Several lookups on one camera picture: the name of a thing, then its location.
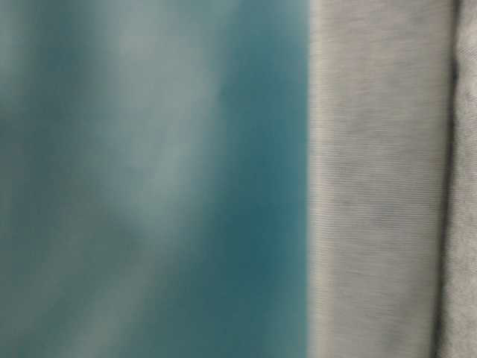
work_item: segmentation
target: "teal fabric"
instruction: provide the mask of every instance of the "teal fabric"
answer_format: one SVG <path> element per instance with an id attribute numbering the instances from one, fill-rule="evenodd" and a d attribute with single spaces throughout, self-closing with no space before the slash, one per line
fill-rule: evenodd
<path id="1" fill-rule="evenodd" d="M 0 357 L 304 357 L 304 0 L 0 1 Z"/>

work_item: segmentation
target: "gray textile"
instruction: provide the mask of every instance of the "gray textile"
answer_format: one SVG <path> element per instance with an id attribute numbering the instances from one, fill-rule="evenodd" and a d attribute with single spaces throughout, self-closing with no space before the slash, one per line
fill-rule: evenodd
<path id="1" fill-rule="evenodd" d="M 477 357 L 477 1 L 463 0 L 439 357 Z"/>
<path id="2" fill-rule="evenodd" d="M 429 357 L 452 1 L 312 0 L 311 19 L 309 356 Z"/>

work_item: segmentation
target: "teal surface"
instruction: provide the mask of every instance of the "teal surface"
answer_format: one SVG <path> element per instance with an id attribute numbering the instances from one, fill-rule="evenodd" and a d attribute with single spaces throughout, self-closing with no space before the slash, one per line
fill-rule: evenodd
<path id="1" fill-rule="evenodd" d="M 304 357 L 304 0 L 0 1 L 0 357 Z"/>

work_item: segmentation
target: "knit fabric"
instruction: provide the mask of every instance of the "knit fabric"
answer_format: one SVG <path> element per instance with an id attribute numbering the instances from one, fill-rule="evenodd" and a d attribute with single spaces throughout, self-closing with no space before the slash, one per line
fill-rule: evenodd
<path id="1" fill-rule="evenodd" d="M 477 357 L 477 1 L 463 0 L 455 39 L 453 171 L 444 251 L 439 357 Z"/>
<path id="2" fill-rule="evenodd" d="M 311 4 L 309 356 L 429 357 L 452 2 Z"/>

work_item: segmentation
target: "gray fabric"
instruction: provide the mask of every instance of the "gray fabric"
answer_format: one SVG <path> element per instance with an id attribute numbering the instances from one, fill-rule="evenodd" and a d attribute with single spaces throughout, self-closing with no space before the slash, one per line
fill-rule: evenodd
<path id="1" fill-rule="evenodd" d="M 439 357 L 477 357 L 477 1 L 463 0 L 455 38 L 454 141 Z"/>
<path id="2" fill-rule="evenodd" d="M 309 356 L 429 357 L 452 1 L 311 3 Z"/>

